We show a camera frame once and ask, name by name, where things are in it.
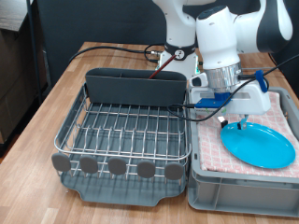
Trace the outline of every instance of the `black cable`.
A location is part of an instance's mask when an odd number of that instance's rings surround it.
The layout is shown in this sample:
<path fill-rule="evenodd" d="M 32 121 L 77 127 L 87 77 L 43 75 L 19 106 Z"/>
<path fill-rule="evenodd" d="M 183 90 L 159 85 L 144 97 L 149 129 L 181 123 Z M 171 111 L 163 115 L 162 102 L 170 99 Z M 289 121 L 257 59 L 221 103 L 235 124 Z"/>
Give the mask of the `black cable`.
<path fill-rule="evenodd" d="M 272 73 L 273 71 L 277 70 L 278 68 L 280 68 L 283 64 L 285 63 L 290 63 L 291 61 L 295 60 L 296 58 L 299 58 L 299 54 L 291 57 L 290 59 L 288 59 L 287 61 L 283 62 L 283 63 L 280 63 L 278 66 L 270 69 L 269 71 L 267 71 L 266 73 L 264 73 L 263 75 L 266 76 L 268 75 L 269 73 Z"/>
<path fill-rule="evenodd" d="M 151 47 L 153 47 L 153 46 L 164 46 L 164 44 L 152 44 L 152 45 L 148 45 L 145 49 L 144 49 L 144 57 L 149 61 L 149 62 L 151 62 L 151 63 L 157 63 L 157 62 L 159 62 L 159 60 L 154 60 L 154 59 L 150 59 L 150 58 L 148 58 L 148 56 L 147 56 L 147 50 L 149 49 L 149 48 L 151 48 Z"/>
<path fill-rule="evenodd" d="M 82 53 L 85 53 L 87 51 L 93 50 L 93 49 L 116 49 L 116 50 L 122 50 L 130 53 L 145 53 L 145 54 L 151 54 L 151 51 L 145 51 L 145 50 L 135 50 L 135 49 L 123 49 L 123 48 L 118 48 L 118 47 L 111 47 L 111 46 L 97 46 L 97 47 L 92 47 L 88 49 L 84 49 L 76 54 L 74 54 L 71 59 L 68 61 L 68 63 L 71 63 L 77 56 L 79 56 Z"/>
<path fill-rule="evenodd" d="M 180 119 L 186 119 L 186 120 L 188 120 L 188 121 L 194 121 L 194 122 L 201 122 L 201 121 L 205 121 L 205 120 L 207 120 L 207 119 L 210 119 L 210 118 L 212 118 L 214 115 L 216 115 L 232 98 L 233 98 L 233 96 L 239 91 L 239 90 L 241 90 L 244 86 L 246 86 L 247 84 L 249 84 L 250 82 L 252 82 L 252 81 L 254 81 L 255 80 L 255 78 L 252 78 L 252 79 L 250 79 L 250 80 L 248 80 L 247 82 L 244 82 L 241 86 L 239 86 L 227 99 L 226 99 L 226 101 L 218 108 L 218 109 L 216 109 L 212 114 L 210 114 L 209 116 L 207 116 L 207 117 L 205 117 L 205 118 L 203 118 L 203 119 L 188 119 L 188 118 L 185 118 L 185 117 L 183 117 L 183 116 L 180 116 L 180 115 L 178 115 L 178 114 L 176 114 L 176 113 L 174 113 L 173 111 L 171 111 L 171 109 L 170 109 L 170 107 L 178 107 L 178 106 L 181 106 L 181 107 L 183 107 L 183 106 L 185 106 L 185 105 L 169 105 L 168 107 L 167 107 L 167 110 L 168 110 L 168 112 L 170 113 L 170 114 L 172 114 L 173 116 L 176 116 L 176 117 L 178 117 L 178 118 L 180 118 Z M 186 105 L 186 107 L 188 107 L 188 108 L 194 108 L 194 106 L 195 105 Z"/>
<path fill-rule="evenodd" d="M 293 60 L 295 60 L 296 58 L 299 58 L 299 54 L 297 54 L 297 55 L 295 55 L 295 56 L 293 56 L 293 57 L 291 57 L 290 59 L 288 59 L 287 61 L 285 61 L 285 62 L 283 62 L 283 63 L 280 63 L 279 65 L 277 65 L 276 67 L 274 67 L 274 68 L 272 68 L 272 69 L 270 69 L 269 71 L 267 71 L 266 73 L 264 73 L 263 74 L 263 79 L 265 80 L 265 82 L 267 83 L 267 89 L 269 89 L 269 81 L 265 78 L 265 76 L 267 76 L 268 74 L 270 74 L 271 72 L 273 72 L 273 71 L 275 71 L 276 69 L 278 69 L 278 68 L 280 68 L 280 66 L 282 66 L 283 64 L 285 64 L 285 63 L 289 63 L 289 62 L 291 62 L 291 61 L 293 61 Z M 210 119 L 210 118 L 212 118 L 214 115 L 216 115 L 232 98 L 233 98 L 233 96 L 239 91 L 239 90 L 241 90 L 244 86 L 246 86 L 246 85 L 248 85 L 250 82 L 252 82 L 252 81 L 254 81 L 254 80 L 256 80 L 256 78 L 255 77 L 252 77 L 252 76 L 254 76 L 254 75 L 250 75 L 251 76 L 251 79 L 250 80 L 248 80 L 248 81 L 246 81 L 246 82 L 244 82 L 241 86 L 239 86 L 227 99 L 226 99 L 226 101 L 218 108 L 218 109 L 216 109 L 212 114 L 210 114 L 209 116 L 207 116 L 207 117 L 205 117 L 205 118 L 203 118 L 203 119 L 188 119 L 188 118 L 185 118 L 185 117 L 183 117 L 183 116 L 180 116 L 180 115 L 178 115 L 178 114 L 176 114 L 176 113 L 174 113 L 173 111 L 171 111 L 171 109 L 170 109 L 170 107 L 183 107 L 183 106 L 185 106 L 185 107 L 188 107 L 188 108 L 194 108 L 194 106 L 195 105 L 169 105 L 168 107 L 167 107 L 167 110 L 168 110 L 168 112 L 170 113 L 170 114 L 172 114 L 173 116 L 176 116 L 176 117 L 178 117 L 178 118 L 180 118 L 180 119 L 185 119 L 185 120 L 188 120 L 188 121 L 194 121 L 194 122 L 201 122 L 201 121 L 205 121 L 205 120 L 207 120 L 207 119 Z"/>

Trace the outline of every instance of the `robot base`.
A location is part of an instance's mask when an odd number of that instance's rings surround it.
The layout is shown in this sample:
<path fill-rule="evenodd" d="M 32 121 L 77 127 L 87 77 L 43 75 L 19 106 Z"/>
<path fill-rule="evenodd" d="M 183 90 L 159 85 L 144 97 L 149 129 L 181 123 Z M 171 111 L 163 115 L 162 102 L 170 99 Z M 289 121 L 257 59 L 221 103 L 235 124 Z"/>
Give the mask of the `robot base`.
<path fill-rule="evenodd" d="M 164 51 L 161 54 L 159 66 L 162 66 L 168 59 L 171 58 L 171 55 Z M 187 79 L 190 79 L 194 77 L 195 75 L 199 74 L 198 69 L 198 56 L 193 53 L 189 55 L 184 61 L 173 61 L 171 62 L 164 71 L 170 71 L 170 72 L 178 72 L 183 74 Z"/>

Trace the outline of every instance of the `cable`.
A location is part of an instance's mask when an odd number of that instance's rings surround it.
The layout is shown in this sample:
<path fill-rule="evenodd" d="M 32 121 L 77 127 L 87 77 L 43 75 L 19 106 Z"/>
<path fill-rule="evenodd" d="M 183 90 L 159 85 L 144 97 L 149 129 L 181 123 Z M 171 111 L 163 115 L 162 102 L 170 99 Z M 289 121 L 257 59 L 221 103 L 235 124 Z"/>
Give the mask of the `cable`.
<path fill-rule="evenodd" d="M 274 68 L 272 68 L 271 70 L 269 70 L 269 71 L 267 71 L 266 73 L 264 73 L 263 74 L 263 79 L 265 80 L 265 82 L 267 83 L 267 89 L 269 89 L 269 81 L 265 78 L 265 76 L 267 76 L 268 74 L 270 74 L 271 72 L 273 72 L 273 71 L 275 71 L 276 69 L 278 69 L 278 68 L 280 68 L 280 66 L 282 66 L 283 64 L 285 64 L 285 63 L 289 63 L 289 62 L 291 62 L 291 61 L 293 61 L 293 60 L 295 60 L 296 58 L 299 58 L 299 54 L 297 54 L 297 55 L 295 55 L 295 56 L 293 56 L 293 57 L 291 57 L 290 59 L 288 59 L 287 61 L 285 61 L 285 62 L 283 62 L 283 63 L 280 63 L 279 65 L 277 65 L 276 67 L 274 67 Z M 216 109 L 212 114 L 210 114 L 209 116 L 207 116 L 207 117 L 205 117 L 205 118 L 203 118 L 203 119 L 188 119 L 188 118 L 185 118 L 185 117 L 183 117 L 183 116 L 180 116 L 180 115 L 178 115 L 178 114 L 176 114 L 176 113 L 174 113 L 173 111 L 171 111 L 171 109 L 170 109 L 170 107 L 187 107 L 187 108 L 194 108 L 195 107 L 195 105 L 169 105 L 168 107 L 167 107 L 167 111 L 170 113 L 170 114 L 172 114 L 173 116 L 176 116 L 176 117 L 178 117 L 178 118 L 180 118 L 180 119 L 185 119 L 185 120 L 187 120 L 187 121 L 193 121 L 193 122 L 201 122 L 201 121 L 205 121 L 205 120 L 207 120 L 207 119 L 210 119 L 210 118 L 212 118 L 214 115 L 216 115 L 232 98 L 233 98 L 233 96 L 239 91 L 239 90 L 241 90 L 243 87 L 245 87 L 246 85 L 248 85 L 250 82 L 252 82 L 252 81 L 254 81 L 254 80 L 256 80 L 256 78 L 255 77 L 252 77 L 252 76 L 254 76 L 254 75 L 249 75 L 248 77 L 251 77 L 251 79 L 250 80 L 248 80 L 248 81 L 246 81 L 246 82 L 244 82 L 241 86 L 239 86 L 227 99 L 226 99 L 226 101 L 218 108 L 218 109 Z"/>
<path fill-rule="evenodd" d="M 216 109 L 212 114 L 210 114 L 209 116 L 203 118 L 203 119 L 188 119 L 188 118 L 185 118 L 183 116 L 180 116 L 176 113 L 174 113 L 173 111 L 170 110 L 170 107 L 178 107 L 178 105 L 169 105 L 167 107 L 167 111 L 172 114 L 173 116 L 176 116 L 180 119 L 186 119 L 188 121 L 194 121 L 194 122 L 201 122 L 201 121 L 205 121 L 207 119 L 210 119 L 212 118 L 214 115 L 216 115 L 232 98 L 233 96 L 239 91 L 241 90 L 243 87 L 245 87 L 247 84 L 249 84 L 250 82 L 254 81 L 255 78 L 252 78 L 251 80 L 248 80 L 247 82 L 244 82 L 241 86 L 239 86 L 227 99 L 226 101 L 218 108 Z M 195 105 L 186 105 L 186 107 L 188 108 L 194 108 Z"/>
<path fill-rule="evenodd" d="M 263 75 L 266 76 L 268 75 L 269 73 L 272 73 L 273 71 L 277 70 L 278 68 L 280 68 L 283 64 L 285 63 L 290 63 L 291 61 L 295 60 L 296 58 L 299 58 L 299 54 L 291 57 L 290 59 L 288 59 L 287 61 L 283 62 L 283 63 L 280 63 L 278 66 L 270 69 L 269 71 L 267 71 L 266 73 L 264 73 Z"/>
<path fill-rule="evenodd" d="M 146 54 L 151 54 L 151 51 L 145 51 L 145 50 L 135 50 L 135 49 L 123 49 L 123 48 L 118 48 L 118 47 L 111 47 L 111 46 L 97 46 L 97 47 L 92 47 L 88 49 L 84 49 L 76 54 L 74 54 L 71 59 L 68 61 L 68 64 L 70 64 L 77 56 L 79 56 L 82 53 L 85 53 L 87 51 L 93 50 L 93 49 L 116 49 L 116 50 L 122 50 L 130 53 L 144 53 Z"/>
<path fill-rule="evenodd" d="M 174 59 L 175 58 L 177 58 L 177 55 L 176 54 L 174 54 L 173 56 L 171 56 L 171 58 L 170 59 L 168 59 L 157 71 L 155 71 L 150 77 L 149 77 L 149 79 L 152 79 L 152 78 L 154 78 L 155 76 L 157 76 L 158 75 L 158 73 L 160 73 L 165 67 L 167 67 L 167 65 L 169 64 L 169 63 L 171 63 L 172 61 L 174 61 Z"/>
<path fill-rule="evenodd" d="M 148 58 L 147 53 L 146 53 L 147 50 L 148 50 L 149 48 L 153 47 L 153 46 L 164 46 L 164 44 L 152 44 L 152 45 L 148 45 L 148 46 L 144 49 L 144 57 L 145 57 L 149 62 L 151 62 L 151 63 L 157 63 L 157 62 L 159 62 L 159 60 L 153 60 L 153 59 Z"/>

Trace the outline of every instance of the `dark background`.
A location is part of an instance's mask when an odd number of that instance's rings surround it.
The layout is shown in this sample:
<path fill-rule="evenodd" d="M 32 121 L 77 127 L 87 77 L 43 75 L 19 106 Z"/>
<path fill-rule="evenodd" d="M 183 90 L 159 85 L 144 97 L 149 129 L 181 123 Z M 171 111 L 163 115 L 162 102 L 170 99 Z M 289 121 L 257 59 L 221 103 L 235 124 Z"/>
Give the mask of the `dark background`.
<path fill-rule="evenodd" d="M 278 54 L 277 63 L 299 53 L 299 1 L 285 1 L 292 17 L 294 35 L 291 44 Z M 54 85 L 67 67 L 69 58 L 85 41 L 121 44 L 154 44 L 166 39 L 163 12 L 151 0 L 38 0 L 45 47 Z M 185 7 L 184 11 L 197 17 L 202 11 L 226 5 L 235 14 L 257 11 L 259 0 L 218 0 L 202 7 Z M 282 67 L 282 72 L 299 95 L 299 62 Z"/>

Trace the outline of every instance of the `gray plastic bin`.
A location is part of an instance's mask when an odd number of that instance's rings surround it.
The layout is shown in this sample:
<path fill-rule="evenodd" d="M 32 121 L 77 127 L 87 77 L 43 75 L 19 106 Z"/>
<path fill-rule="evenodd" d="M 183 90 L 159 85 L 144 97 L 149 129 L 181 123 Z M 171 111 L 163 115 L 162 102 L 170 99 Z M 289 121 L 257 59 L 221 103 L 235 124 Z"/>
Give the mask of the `gray plastic bin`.
<path fill-rule="evenodd" d="M 280 94 L 283 112 L 288 112 L 290 127 L 299 139 L 299 112 L 289 93 L 271 88 Z M 195 209 L 234 213 L 263 214 L 285 217 L 299 216 L 299 179 L 258 175 L 239 175 L 202 171 L 198 153 L 196 123 L 191 123 L 192 169 L 188 197 Z"/>

